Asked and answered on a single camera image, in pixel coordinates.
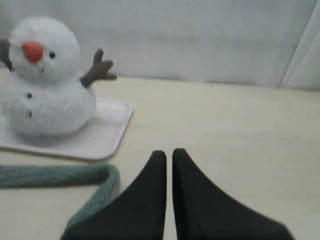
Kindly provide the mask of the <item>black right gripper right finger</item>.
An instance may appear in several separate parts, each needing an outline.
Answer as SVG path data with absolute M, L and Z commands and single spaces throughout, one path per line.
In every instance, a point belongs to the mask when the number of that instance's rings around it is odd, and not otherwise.
M 184 148 L 172 153 L 172 199 L 179 240 L 292 240 L 281 222 L 214 184 Z

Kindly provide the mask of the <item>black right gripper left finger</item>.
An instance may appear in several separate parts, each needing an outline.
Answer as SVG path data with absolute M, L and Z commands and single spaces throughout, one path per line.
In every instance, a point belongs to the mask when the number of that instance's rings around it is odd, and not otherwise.
M 69 227 L 64 240 L 162 240 L 167 156 L 154 150 L 134 181 L 109 205 Z

